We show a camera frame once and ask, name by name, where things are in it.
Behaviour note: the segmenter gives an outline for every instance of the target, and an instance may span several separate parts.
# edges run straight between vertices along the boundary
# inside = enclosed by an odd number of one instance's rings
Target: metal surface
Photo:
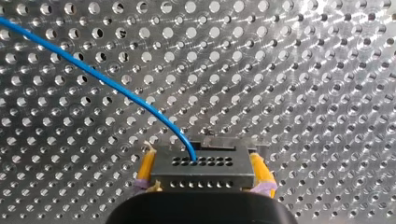
[[[265,144],[301,223],[395,223],[395,1],[92,2],[1,1],[0,14],[187,134]],[[176,138],[0,30],[1,222],[103,223],[130,195],[143,141]]]
[[[254,187],[255,175],[244,141],[191,139],[198,161],[191,161],[179,148],[157,147],[152,184],[160,181],[164,191],[240,191]]]

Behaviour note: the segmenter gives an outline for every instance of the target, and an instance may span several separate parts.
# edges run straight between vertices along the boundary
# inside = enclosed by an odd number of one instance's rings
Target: cable
[[[37,43],[38,45],[41,45],[44,48],[49,49],[54,53],[57,53],[58,55],[60,55],[61,57],[63,57],[73,65],[75,65],[76,67],[80,68],[81,70],[85,71],[91,76],[96,77],[97,79],[103,81],[105,84],[107,84],[107,86],[113,88],[114,90],[119,91],[120,93],[128,97],[130,100],[134,101],[137,105],[140,105],[143,108],[147,109],[148,112],[150,112],[157,119],[162,121],[170,130],[172,130],[172,132],[175,133],[175,135],[180,139],[180,141],[186,146],[186,149],[189,152],[191,160],[196,161],[195,151],[189,139],[187,139],[187,137],[184,136],[184,134],[180,131],[180,129],[175,124],[173,124],[166,116],[161,114],[154,106],[147,104],[143,99],[139,98],[137,95],[128,91],[116,81],[106,77],[105,75],[89,67],[87,64],[83,63],[82,61],[75,59],[72,55],[70,55],[66,51],[42,39],[41,37],[30,33],[29,31],[23,29],[19,25],[14,24],[3,17],[0,17],[0,24],[6,26],[9,30],[14,31],[15,33],[28,37],[31,41]]]

